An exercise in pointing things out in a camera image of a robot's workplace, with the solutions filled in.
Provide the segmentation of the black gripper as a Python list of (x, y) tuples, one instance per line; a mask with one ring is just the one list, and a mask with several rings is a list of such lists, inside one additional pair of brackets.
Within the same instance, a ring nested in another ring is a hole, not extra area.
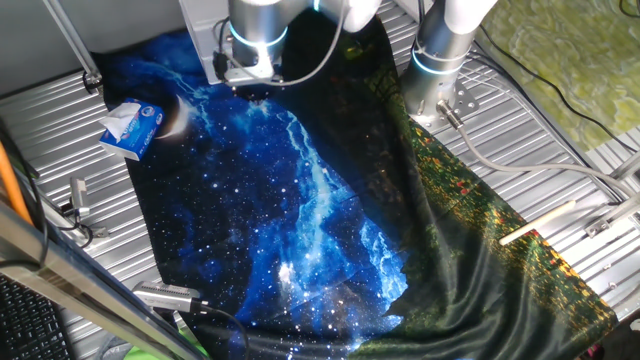
[(233, 93), (236, 97), (249, 102), (262, 102), (281, 91), (281, 84), (278, 82), (268, 83), (239, 83), (233, 85)]

